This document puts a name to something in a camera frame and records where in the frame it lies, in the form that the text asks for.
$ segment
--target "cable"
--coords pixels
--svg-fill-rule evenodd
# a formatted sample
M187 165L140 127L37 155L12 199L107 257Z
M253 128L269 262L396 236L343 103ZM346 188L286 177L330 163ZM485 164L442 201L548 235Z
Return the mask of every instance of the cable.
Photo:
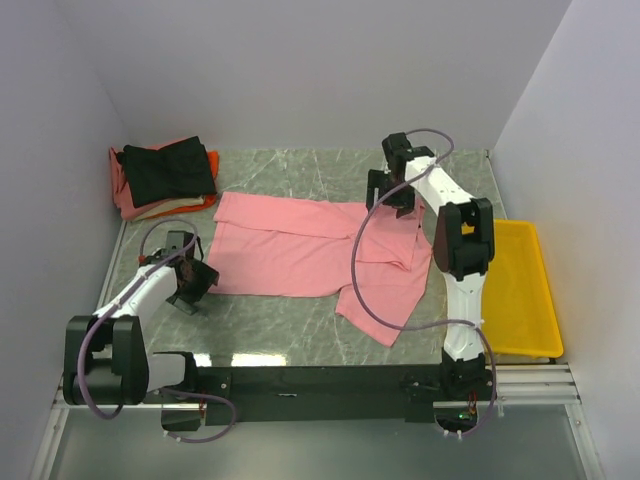
M164 220L160 220L159 222L156 222L155 224L153 224L149 228L149 230L147 230L145 232L144 236L142 237L142 241L140 242L140 255L144 254L144 246L145 246L145 243L146 243L147 239L149 238L149 235L151 234L151 232L153 232L158 226L162 225L163 223L168 223L168 222L173 222L173 221L186 223L187 225L189 225L193 229L193 237L191 238L191 240L189 240L189 243L187 243L187 245L185 245L181 249L176 250L175 252L173 252L168 257L163 258L160 262L158 262L153 267L151 267L149 270L144 272L142 274L142 276L140 276L131 285L131 287L129 287L122 294L122 296L118 299L117 302L115 302L111 307L109 307L109 309L107 309L106 312L104 312L100 317L98 317L96 322L91 326L91 328L89 329L87 334L84 336L84 339L82 340L82 344L80 345L80 353L78 354L78 364L77 364L78 386L80 387L80 393L82 394L82 399L85 401L85 403L87 404L89 409L94 414L96 414L98 417L100 417L100 418L102 418L104 420L112 420L115 417L117 417L118 414L122 411L123 404L121 403L120 405L118 405L118 407L113 412L105 413L100 408L98 408L98 406L96 405L95 401L91 397L91 393L89 392L89 387L87 386L87 377L86 377L86 372L85 372L85 360L86 360L86 357L87 357L87 353L89 351L89 345L91 344L91 340L93 339L93 336L96 334L98 329L102 326L102 324L107 319L111 318L113 316L113 314L116 313L120 308L122 308L122 305L124 303L126 303L126 301L129 300L133 296L133 294L140 288L140 286L142 286L142 284L151 275L153 275L155 272L157 272L160 268L162 268L165 265L167 265L174 258L179 257L183 253L186 253L189 249L191 249L196 244L196 241L198 239L198 229L196 228L196 226L193 223L191 223L188 220L181 219L181 218L166 218ZM224 403L225 405L229 406L229 408L231 409L231 422L220 433L218 433L216 435L213 435L212 437L203 438L203 439L194 439L194 440L188 439L188 438L179 437L175 433L168 433L169 436L171 436L172 438L175 438L177 441L181 441L181 442L185 442L185 443L205 443L205 442L210 442L212 440L216 440L216 439L222 437L227 432L229 432L229 430L231 430L231 428L233 427L233 425L236 422L236 419L237 419L236 407L233 405L233 403L231 403L226 398L218 397L218 396L215 396L215 395L205 395L205 394L197 394L197 393L189 393L189 392L179 392L177 390L173 390L173 389L170 389L170 388L162 388L160 390L162 392L164 392L164 393L168 393L168 394L171 394L171 395L179 395L179 396L183 396L183 397L211 400L211 401L215 401L215 402L219 402L219 403Z
M387 193L385 193L380 198L378 198L378 200L376 200L376 202L373 204L373 207L371 208L371 210L369 210L369 212L367 213L367 216L362 221L362 225L360 225L360 229L356 234L356 238L353 244L353 250L351 252L351 282L353 283L353 291L356 294L356 298L360 302L360 305L362 305L362 308L364 309L364 311L367 312L371 316L371 318L373 318L376 322L380 323L381 325L384 325L387 328L398 330L400 332L409 332L409 331L425 330L427 328L442 327L446 325L465 325L467 327L473 328L476 332L478 332L478 336L480 337L480 340L482 340L482 343L487 349L487 352L489 353L489 358L491 360L491 374L493 376L493 379L491 382L491 399L489 400L489 406L487 407L487 411L480 418L480 420L478 420L478 423L473 428L467 430L466 432L463 432L462 434L459 433L459 436L466 437L472 434L473 432L475 432L488 420L493 410L493 404L495 403L495 400L498 396L497 387L496 387L496 383L497 383L496 382L496 378L497 378L496 359L485 334L482 332L482 330L479 327L477 327L473 322L470 322L469 320L446 319L446 320L438 320L432 323L427 323L425 325L407 325L404 327L399 327L398 325L389 323L386 320L383 320L382 318L380 318L373 310L371 310L369 305L367 305L367 303L364 300L364 297L362 296L362 293L360 292L360 287L358 286L358 279L356 275L356 258L358 253L358 246L360 245L360 241L362 239L364 230L367 227L367 224L373 217L373 214L378 209L378 207L380 207L380 205L382 205L382 203L394 193L402 190L405 187L410 186L413 182L416 182L421 178L427 177L429 174L431 174L434 168L440 165L440 162L442 162L445 158L451 155L451 152L453 152L453 148L454 148L453 139L446 133L441 132L440 130L436 130L433 128L416 128L415 130L409 130L408 132L405 132L405 134L411 135L413 133L418 133L418 132L435 133L436 135L443 137L449 142L449 149L445 153L437 157L435 161L431 165L429 165L429 167L427 167L427 169L424 172L420 173L419 175L416 175L413 178L410 178L409 180L405 180L404 182L396 185Z

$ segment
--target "black cloth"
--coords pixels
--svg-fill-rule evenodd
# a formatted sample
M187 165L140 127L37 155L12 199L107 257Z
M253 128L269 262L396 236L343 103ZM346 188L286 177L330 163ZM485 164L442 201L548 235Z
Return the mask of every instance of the black cloth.
M136 208L169 198L216 194L207 151L198 137L158 150L126 145L116 158Z

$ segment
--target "folded clothes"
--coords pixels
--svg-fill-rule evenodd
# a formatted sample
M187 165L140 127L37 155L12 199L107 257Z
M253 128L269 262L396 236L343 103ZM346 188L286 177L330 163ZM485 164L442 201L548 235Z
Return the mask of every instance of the folded clothes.
M193 212L212 206L216 201L216 195L200 195L194 198L166 199L153 202L142 207L133 205L131 187L125 175L122 165L117 160L116 149L109 149L109 163L111 167L111 193L113 203L120 209L120 215L124 220L135 221L143 218L153 218L162 215L174 215L177 213ZM218 175L218 152L207 152L209 170L215 179Z
M340 292L336 313L385 346L400 332L377 323L353 291L350 259L366 215L362 203L329 203L227 192L208 263L220 272L212 293L322 297ZM373 311L407 323L424 294L431 247L421 228L424 206L399 219L375 213L358 249L358 285Z
M158 149L126 145L116 157L129 182L134 207L216 194L207 151L198 137Z

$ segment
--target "clothing pile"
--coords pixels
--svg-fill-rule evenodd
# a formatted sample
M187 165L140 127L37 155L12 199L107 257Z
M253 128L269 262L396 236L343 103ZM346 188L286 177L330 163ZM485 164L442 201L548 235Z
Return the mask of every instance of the clothing pile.
M216 201L218 152L198 137L155 148L110 149L113 202L124 220L192 212Z

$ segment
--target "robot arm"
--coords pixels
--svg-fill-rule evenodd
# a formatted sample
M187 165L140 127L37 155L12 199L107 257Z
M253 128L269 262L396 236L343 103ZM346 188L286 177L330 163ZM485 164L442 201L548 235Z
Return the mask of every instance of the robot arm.
M417 192L438 215L433 255L444 275L447 288L447 318L482 324L482 288L489 262L495 253L493 210L485 198L474 198L464 191L438 165L427 147L412 147L406 134L389 135L382 142L387 160L385 172L371 170L367 188L367 207L372 208L376 193L384 195L396 185L415 178L431 168L429 175L401 189L384 203L402 216L413 210ZM472 230L463 233L463 226ZM449 325L443 348L445 377L456 390L484 376L484 347L478 333L465 325Z
M90 316L77 316L67 325L63 394L69 404L84 404L78 382L77 360L80 345L96 320L114 306L115 313L97 330L85 359L87 386L97 404L135 405L148 391L181 385L190 390L191 372L195 369L193 355L188 352L154 353L147 356L143 328L164 301L186 313L217 284L217 271L194 258L195 246L166 265L176 250L186 247L193 234L170 231L165 248L140 258L140 267L129 284L116 298ZM111 347L111 358L99 352Z

